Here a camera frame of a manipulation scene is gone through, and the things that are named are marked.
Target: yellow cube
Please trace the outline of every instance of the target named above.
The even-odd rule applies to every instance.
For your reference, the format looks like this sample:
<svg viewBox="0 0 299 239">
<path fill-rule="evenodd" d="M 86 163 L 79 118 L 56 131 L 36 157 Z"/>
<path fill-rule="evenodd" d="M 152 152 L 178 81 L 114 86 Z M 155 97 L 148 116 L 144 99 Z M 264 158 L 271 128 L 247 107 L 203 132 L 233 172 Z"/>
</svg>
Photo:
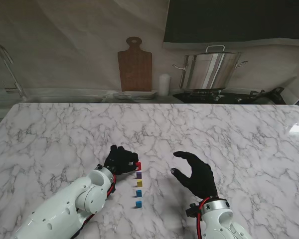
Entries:
<svg viewBox="0 0 299 239">
<path fill-rule="evenodd" d="M 141 180 L 138 180 L 138 188 L 141 188 L 143 186 L 143 183 Z"/>
</svg>

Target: stack of plates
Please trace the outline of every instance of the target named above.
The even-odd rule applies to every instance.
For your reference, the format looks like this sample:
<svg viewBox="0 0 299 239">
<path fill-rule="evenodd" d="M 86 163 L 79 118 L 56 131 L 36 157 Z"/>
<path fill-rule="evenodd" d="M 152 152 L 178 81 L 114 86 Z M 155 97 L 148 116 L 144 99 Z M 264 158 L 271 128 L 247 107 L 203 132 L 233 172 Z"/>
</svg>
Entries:
<svg viewBox="0 0 299 239">
<path fill-rule="evenodd" d="M 142 91 L 124 91 L 113 94 L 113 98 L 117 100 L 151 100 L 156 96 L 156 92 Z"/>
</svg>

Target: stainless steel pot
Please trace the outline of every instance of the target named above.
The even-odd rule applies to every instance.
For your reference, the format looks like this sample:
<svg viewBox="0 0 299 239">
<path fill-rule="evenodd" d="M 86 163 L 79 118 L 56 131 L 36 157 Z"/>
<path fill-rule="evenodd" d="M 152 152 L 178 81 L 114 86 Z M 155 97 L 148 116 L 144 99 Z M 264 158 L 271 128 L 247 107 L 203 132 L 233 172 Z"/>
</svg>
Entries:
<svg viewBox="0 0 299 239">
<path fill-rule="evenodd" d="M 208 52 L 211 47 L 222 47 L 221 52 Z M 184 66 L 173 67 L 182 70 L 180 89 L 211 89 L 227 87 L 228 82 L 237 67 L 241 53 L 225 52 L 224 45 L 211 45 L 206 51 L 196 55 L 186 55 Z"/>
</svg>

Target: marble countertop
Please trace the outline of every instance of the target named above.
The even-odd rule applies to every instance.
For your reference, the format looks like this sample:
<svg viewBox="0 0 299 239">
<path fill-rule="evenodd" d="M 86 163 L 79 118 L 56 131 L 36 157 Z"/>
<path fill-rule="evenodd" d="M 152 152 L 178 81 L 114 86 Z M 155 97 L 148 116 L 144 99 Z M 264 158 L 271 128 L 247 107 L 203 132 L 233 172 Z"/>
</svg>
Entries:
<svg viewBox="0 0 299 239">
<path fill-rule="evenodd" d="M 18 104 L 0 123 L 0 239 L 44 200 L 98 163 L 110 146 L 139 154 L 135 173 L 79 239 L 196 238 L 185 210 L 198 202 L 170 173 L 190 173 L 178 150 L 214 171 L 219 195 L 254 239 L 299 239 L 299 107 L 171 104 Z"/>
</svg>

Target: robotic arm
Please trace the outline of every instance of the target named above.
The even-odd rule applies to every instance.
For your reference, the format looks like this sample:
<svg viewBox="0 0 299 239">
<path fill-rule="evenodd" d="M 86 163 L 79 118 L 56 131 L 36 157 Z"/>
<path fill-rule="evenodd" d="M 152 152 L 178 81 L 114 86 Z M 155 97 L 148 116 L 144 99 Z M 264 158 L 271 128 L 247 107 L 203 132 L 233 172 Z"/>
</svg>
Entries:
<svg viewBox="0 0 299 239">
<path fill-rule="evenodd" d="M 172 174 L 195 196 L 204 199 L 186 210 L 187 216 L 197 218 L 198 239 L 252 239 L 241 225 L 233 221 L 227 200 L 218 198 L 210 166 L 188 152 L 179 151 L 174 155 L 187 160 L 192 174 L 188 178 L 176 168 L 171 169 Z M 48 199 L 32 212 L 12 239 L 75 238 L 115 191 L 115 175 L 136 170 L 138 161 L 136 153 L 112 145 L 104 166 L 98 165 L 86 177 L 76 179 Z M 203 235 L 201 220 L 207 225 Z"/>
<path fill-rule="evenodd" d="M 204 199 L 198 205 L 191 204 L 186 210 L 188 217 L 197 220 L 199 239 L 252 239 L 249 233 L 233 221 L 233 211 L 225 199 L 218 197 L 213 172 L 207 163 L 188 152 L 175 152 L 174 156 L 186 159 L 191 166 L 192 174 L 186 177 L 176 168 L 171 173 L 195 196 Z M 206 230 L 201 234 L 200 221 L 206 222 Z"/>
<path fill-rule="evenodd" d="M 49 198 L 23 222 L 13 239 L 75 238 L 115 191 L 116 177 L 136 170 L 138 155 L 111 146 L 104 166 L 98 165 Z"/>
</svg>

